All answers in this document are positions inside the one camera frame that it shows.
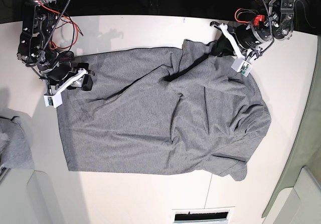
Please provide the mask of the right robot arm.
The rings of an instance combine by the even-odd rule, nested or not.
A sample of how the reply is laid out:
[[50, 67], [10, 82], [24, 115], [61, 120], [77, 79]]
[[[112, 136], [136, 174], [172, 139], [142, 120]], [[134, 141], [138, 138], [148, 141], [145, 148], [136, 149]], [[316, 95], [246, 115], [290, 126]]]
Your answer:
[[[32, 69], [44, 81], [47, 92], [58, 88], [67, 80], [84, 70], [84, 76], [74, 80], [67, 89], [80, 88], [90, 91], [94, 72], [87, 63], [75, 63], [71, 48], [82, 35], [79, 26], [66, 12], [71, 0], [26, 0], [23, 7], [23, 26], [20, 34], [17, 58]], [[66, 47], [53, 41], [54, 32], [64, 26], [72, 25], [72, 40]]]

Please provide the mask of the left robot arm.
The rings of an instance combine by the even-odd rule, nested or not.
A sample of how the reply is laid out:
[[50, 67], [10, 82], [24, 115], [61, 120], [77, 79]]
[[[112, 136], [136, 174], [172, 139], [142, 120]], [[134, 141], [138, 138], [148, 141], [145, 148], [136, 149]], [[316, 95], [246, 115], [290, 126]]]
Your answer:
[[255, 9], [239, 8], [234, 13], [236, 26], [212, 21], [222, 35], [214, 43], [214, 56], [254, 59], [262, 56], [276, 40], [289, 39], [294, 29], [296, 0], [254, 0]]

